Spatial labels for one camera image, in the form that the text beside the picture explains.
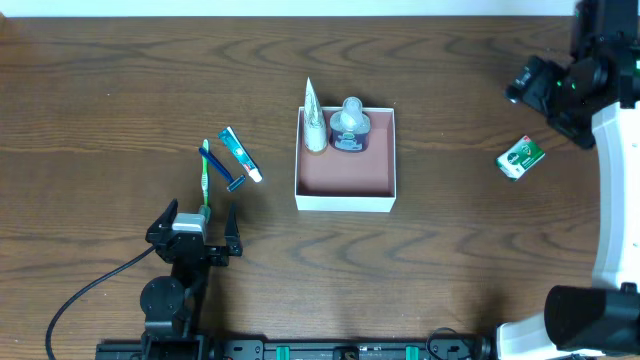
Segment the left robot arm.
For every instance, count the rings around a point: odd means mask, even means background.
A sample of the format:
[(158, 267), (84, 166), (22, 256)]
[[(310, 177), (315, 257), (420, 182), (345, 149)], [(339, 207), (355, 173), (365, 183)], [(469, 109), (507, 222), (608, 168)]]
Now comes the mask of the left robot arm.
[(178, 201), (148, 228), (145, 240), (155, 253), (171, 266), (171, 274), (151, 280), (142, 290), (140, 307), (145, 314), (142, 336), (143, 359), (209, 359), (212, 340), (198, 332), (200, 312), (213, 267), (226, 267), (232, 257), (243, 254), (231, 206), (223, 245), (208, 245), (210, 209), (180, 213)]

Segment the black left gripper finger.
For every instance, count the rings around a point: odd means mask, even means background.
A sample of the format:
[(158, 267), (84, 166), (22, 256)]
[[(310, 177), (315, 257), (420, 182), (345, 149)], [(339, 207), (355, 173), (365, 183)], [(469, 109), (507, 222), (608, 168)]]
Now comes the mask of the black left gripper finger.
[(240, 234), (237, 226), (236, 205), (234, 203), (231, 204), (229, 209), (229, 214), (224, 230), (224, 238), (226, 245), (229, 248), (240, 247)]
[(174, 198), (164, 212), (149, 227), (150, 235), (160, 235), (171, 229), (173, 221), (177, 215), (178, 200)]

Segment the green soap box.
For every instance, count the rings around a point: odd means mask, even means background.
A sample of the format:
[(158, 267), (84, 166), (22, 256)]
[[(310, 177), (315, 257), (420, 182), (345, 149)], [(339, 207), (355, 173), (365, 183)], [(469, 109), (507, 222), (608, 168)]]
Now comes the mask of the green soap box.
[(523, 136), (495, 160), (496, 166), (512, 181), (519, 180), (546, 153), (529, 137)]

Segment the clear sanitizer bottle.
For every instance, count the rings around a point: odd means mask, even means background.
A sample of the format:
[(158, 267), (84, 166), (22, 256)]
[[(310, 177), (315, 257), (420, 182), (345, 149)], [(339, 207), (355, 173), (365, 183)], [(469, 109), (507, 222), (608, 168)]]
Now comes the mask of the clear sanitizer bottle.
[(357, 97), (348, 97), (342, 108), (330, 119), (329, 144), (336, 150), (358, 153), (368, 147), (371, 120), (363, 112), (363, 104)]

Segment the green toothbrush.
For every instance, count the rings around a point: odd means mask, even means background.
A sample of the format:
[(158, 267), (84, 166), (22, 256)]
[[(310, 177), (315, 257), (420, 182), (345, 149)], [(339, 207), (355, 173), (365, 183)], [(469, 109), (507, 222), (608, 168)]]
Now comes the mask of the green toothbrush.
[(201, 160), (202, 160), (201, 190), (203, 195), (203, 204), (199, 208), (199, 213), (205, 217), (206, 221), (209, 221), (211, 216), (211, 208), (209, 206), (208, 161), (204, 155), (201, 156)]

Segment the blue razor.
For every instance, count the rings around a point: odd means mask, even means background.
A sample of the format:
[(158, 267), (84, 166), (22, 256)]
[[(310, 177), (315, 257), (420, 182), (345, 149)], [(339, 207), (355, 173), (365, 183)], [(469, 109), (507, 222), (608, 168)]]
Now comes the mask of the blue razor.
[(198, 151), (204, 160), (204, 164), (206, 166), (211, 165), (227, 181), (228, 185), (226, 189), (228, 192), (234, 192), (246, 181), (246, 177), (244, 175), (234, 178), (209, 150), (204, 147), (200, 147)]

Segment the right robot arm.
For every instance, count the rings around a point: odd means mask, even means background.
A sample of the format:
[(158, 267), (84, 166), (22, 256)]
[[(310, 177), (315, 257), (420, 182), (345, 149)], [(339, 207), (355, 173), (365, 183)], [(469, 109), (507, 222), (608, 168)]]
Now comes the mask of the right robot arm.
[(639, 4), (579, 1), (562, 67), (537, 56), (505, 90), (583, 149), (595, 148), (600, 225), (592, 283), (553, 287), (542, 313), (496, 330), (499, 359), (639, 352)]

